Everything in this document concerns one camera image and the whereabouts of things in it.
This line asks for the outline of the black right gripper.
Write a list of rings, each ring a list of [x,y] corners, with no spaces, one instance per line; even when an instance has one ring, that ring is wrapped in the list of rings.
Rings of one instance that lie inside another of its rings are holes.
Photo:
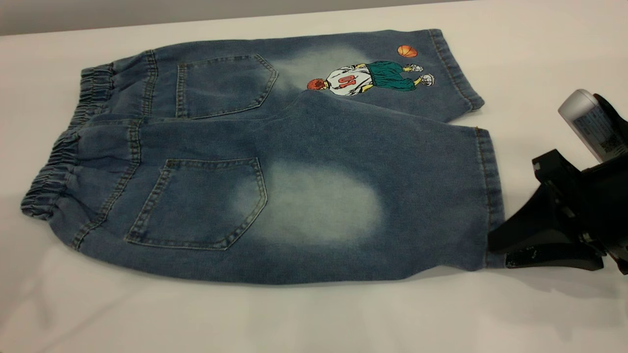
[[[533,159],[541,187],[489,233],[489,252],[507,254],[509,269],[601,270],[608,255],[626,275],[627,166],[626,154],[585,170],[558,150]]]

